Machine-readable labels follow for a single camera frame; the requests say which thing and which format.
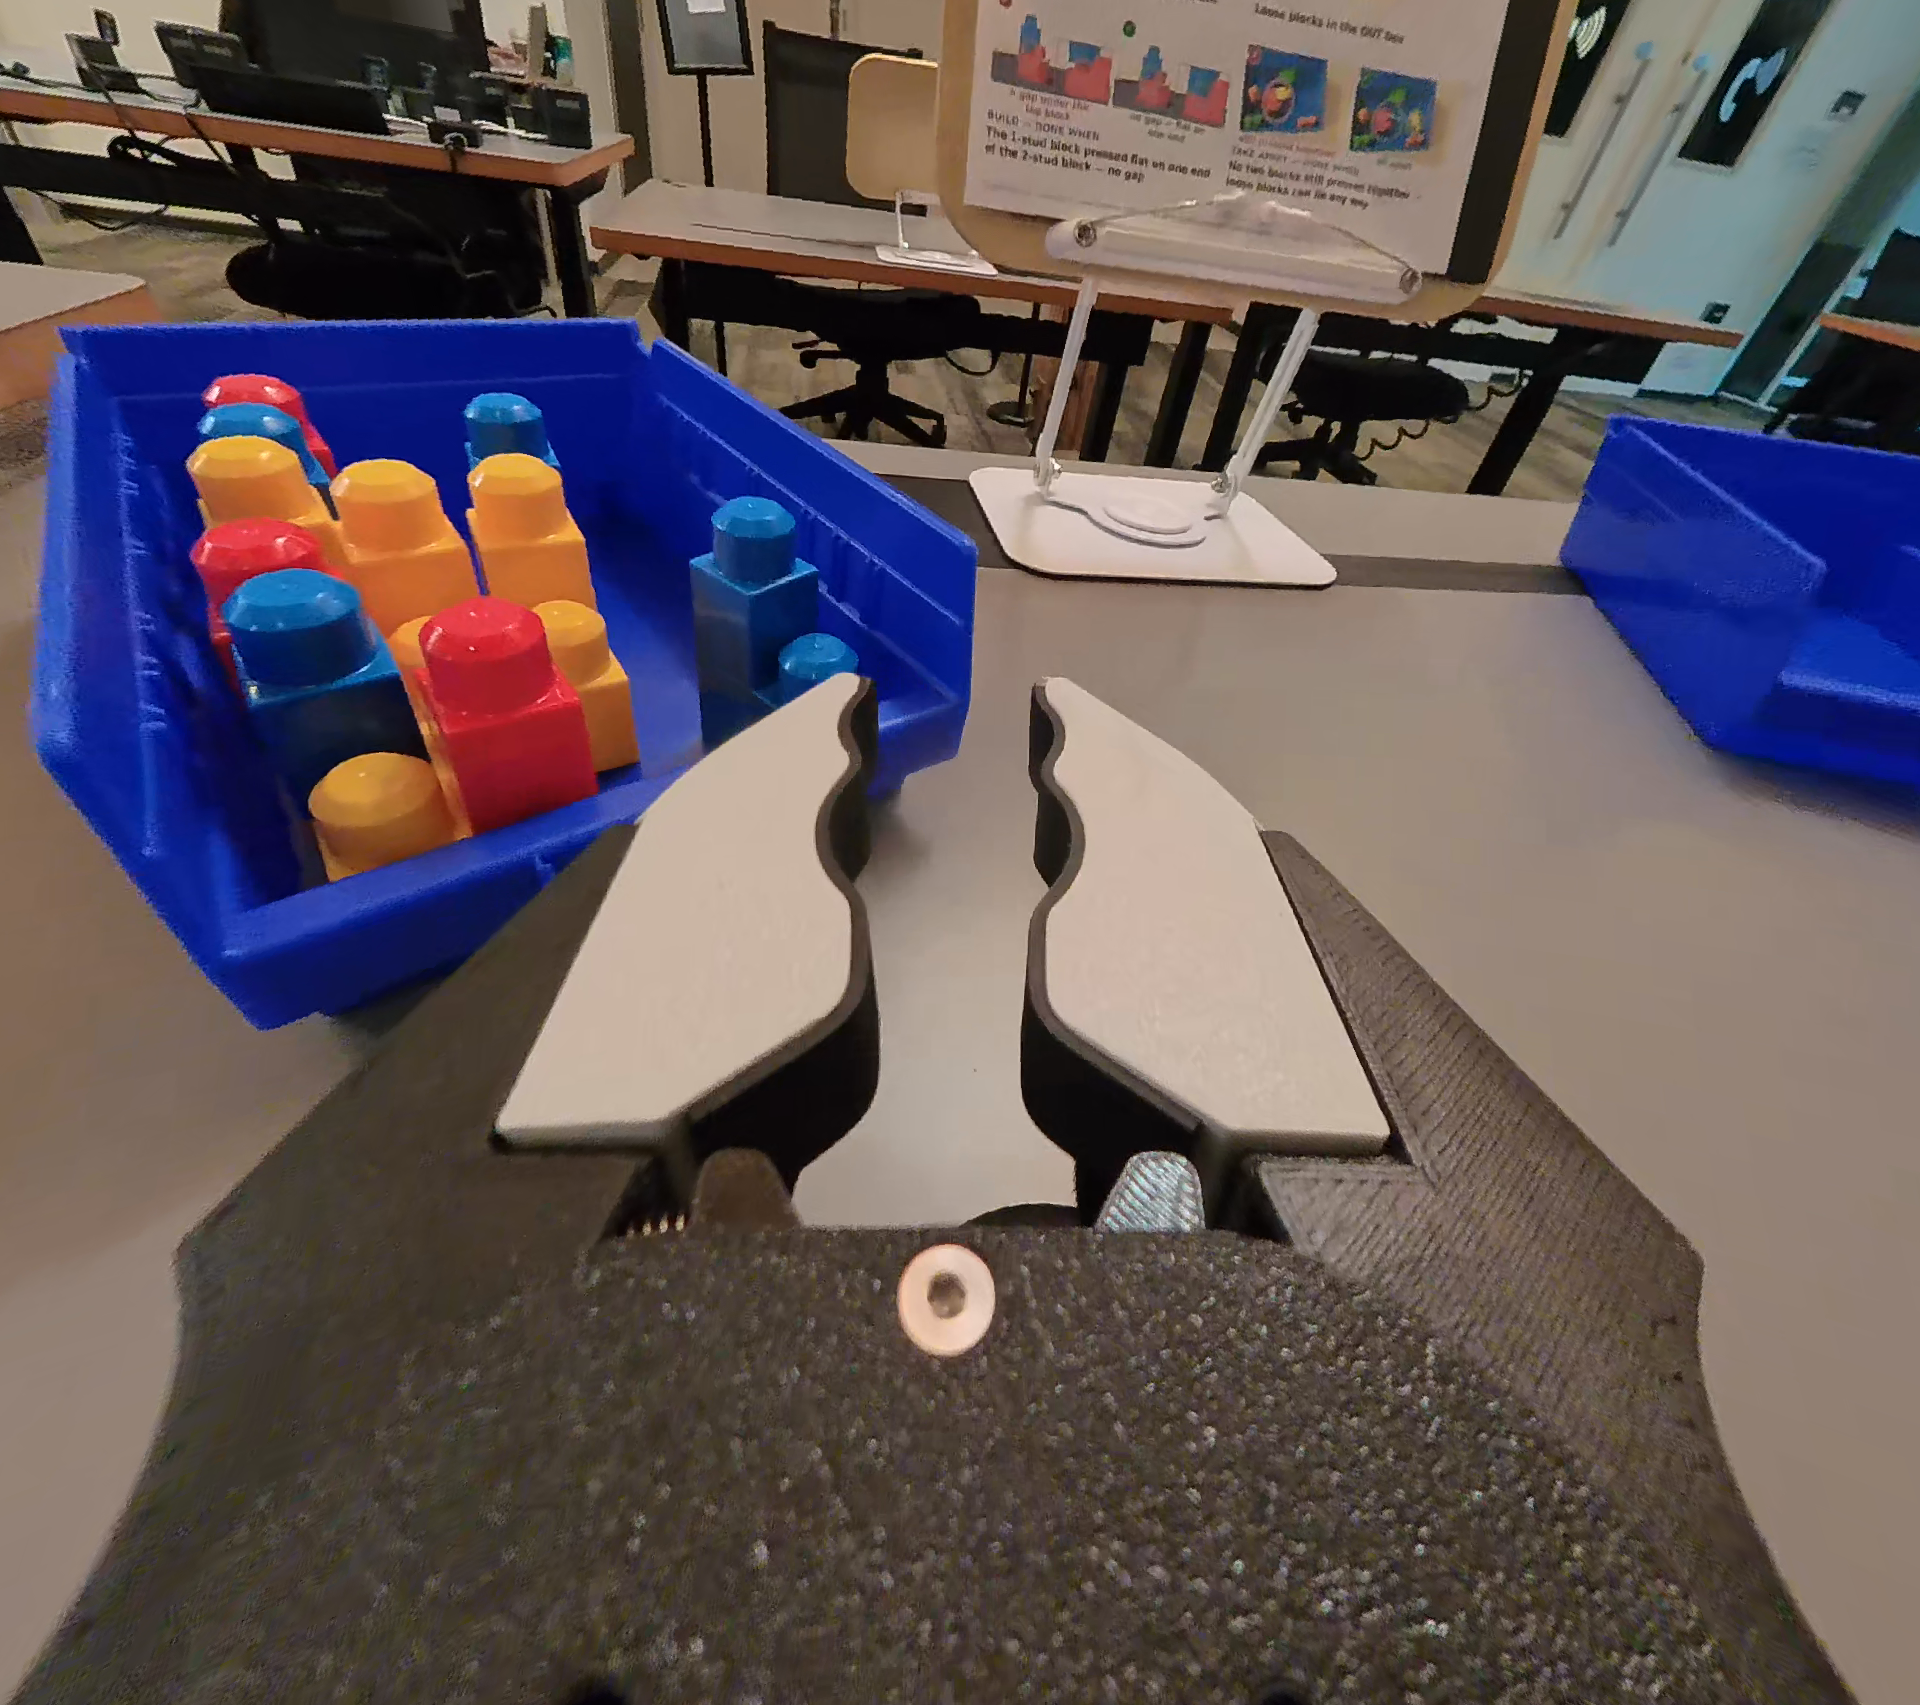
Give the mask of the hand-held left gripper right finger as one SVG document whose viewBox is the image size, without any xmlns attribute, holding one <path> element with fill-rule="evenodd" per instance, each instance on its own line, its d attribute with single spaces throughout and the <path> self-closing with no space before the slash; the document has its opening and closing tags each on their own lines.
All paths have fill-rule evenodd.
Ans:
<svg viewBox="0 0 1920 1705">
<path fill-rule="evenodd" d="M 1023 1109 L 1079 1218 L 1152 1153 L 1204 1224 L 1266 1158 L 1383 1166 L 1394 1121 L 1252 813 L 1067 678 L 1030 689 L 1029 776 Z"/>
</svg>

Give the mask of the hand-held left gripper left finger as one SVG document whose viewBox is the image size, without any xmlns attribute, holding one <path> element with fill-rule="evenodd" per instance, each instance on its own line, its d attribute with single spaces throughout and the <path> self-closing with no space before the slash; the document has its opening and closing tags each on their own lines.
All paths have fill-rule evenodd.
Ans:
<svg viewBox="0 0 1920 1705">
<path fill-rule="evenodd" d="M 866 909 L 876 695 L 845 669 L 763 720 L 610 835 L 605 885 L 571 940 L 497 946 L 492 1146 L 601 1166 L 597 1234 L 691 1218 L 727 1155 L 775 1202 L 876 1091 Z"/>
</svg>

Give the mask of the blue storage bin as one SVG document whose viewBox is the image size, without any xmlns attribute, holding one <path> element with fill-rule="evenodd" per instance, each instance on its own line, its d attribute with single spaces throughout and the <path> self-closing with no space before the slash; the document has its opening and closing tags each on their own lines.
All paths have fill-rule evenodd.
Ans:
<svg viewBox="0 0 1920 1705">
<path fill-rule="evenodd" d="M 1618 414 L 1559 562 L 1705 746 L 1917 788 L 1917 458 Z"/>
<path fill-rule="evenodd" d="M 630 674 L 639 769 L 583 806 L 303 885 L 294 815 L 189 565 L 185 458 L 218 373 L 281 376 L 343 465 L 403 458 L 449 507 L 466 504 L 466 404 L 486 391 L 538 404 Z M 871 792 L 952 759 L 971 707 L 977 543 L 628 322 L 70 329 L 45 423 L 34 754 L 251 1029 L 343 1016 L 462 964 L 695 763 L 687 562 L 732 496 L 791 513 L 823 628 L 875 683 Z"/>
</svg>

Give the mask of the pile of mega blocks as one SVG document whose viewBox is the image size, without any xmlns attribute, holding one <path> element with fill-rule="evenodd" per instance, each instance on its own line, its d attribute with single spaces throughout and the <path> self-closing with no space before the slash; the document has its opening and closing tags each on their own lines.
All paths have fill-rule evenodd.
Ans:
<svg viewBox="0 0 1920 1705">
<path fill-rule="evenodd" d="M 336 467 L 300 392 L 276 376 L 218 373 L 199 407 L 185 474 L 203 533 L 189 565 L 257 757 L 309 843 L 306 870 L 324 877 L 306 795 L 343 759 L 431 759 L 461 806 L 425 703 L 420 628 L 476 596 L 539 618 L 586 717 L 597 792 L 645 769 L 635 685 L 535 400 L 466 400 L 462 526 L 412 462 Z"/>
</svg>

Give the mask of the clear acrylic stand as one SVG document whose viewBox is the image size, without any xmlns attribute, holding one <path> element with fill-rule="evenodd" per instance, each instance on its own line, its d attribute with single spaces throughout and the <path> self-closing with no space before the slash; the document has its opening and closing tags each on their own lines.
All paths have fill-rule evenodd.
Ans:
<svg viewBox="0 0 1920 1705">
<path fill-rule="evenodd" d="M 946 219 L 946 207 L 930 189 L 893 192 L 893 236 L 875 245 L 875 258 L 935 274 L 999 278 Z"/>
</svg>

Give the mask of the black phone sign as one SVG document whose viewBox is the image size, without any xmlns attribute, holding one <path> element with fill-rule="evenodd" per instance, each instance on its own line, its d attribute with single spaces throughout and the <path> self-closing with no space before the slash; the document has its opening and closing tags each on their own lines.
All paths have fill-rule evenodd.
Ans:
<svg viewBox="0 0 1920 1705">
<path fill-rule="evenodd" d="M 1544 134 L 1564 137 L 1602 73 L 1610 44 L 1621 34 L 1621 26 L 1635 0 L 1576 0 L 1570 15 L 1570 29 L 1565 38 L 1565 52 L 1558 67 L 1558 79 L 1551 85 Z"/>
<path fill-rule="evenodd" d="M 1838 0 L 1761 0 L 1679 159 L 1732 171 Z"/>
</svg>

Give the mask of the black computer monitor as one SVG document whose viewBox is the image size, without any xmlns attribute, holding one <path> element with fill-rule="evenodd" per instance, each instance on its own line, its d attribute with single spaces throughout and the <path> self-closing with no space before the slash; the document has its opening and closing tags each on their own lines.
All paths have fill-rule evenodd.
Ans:
<svg viewBox="0 0 1920 1705">
<path fill-rule="evenodd" d="M 491 73 L 480 0 L 444 0 L 444 23 L 396 23 L 365 0 L 221 0 L 218 30 L 274 77 L 380 88 L 455 108 Z"/>
</svg>

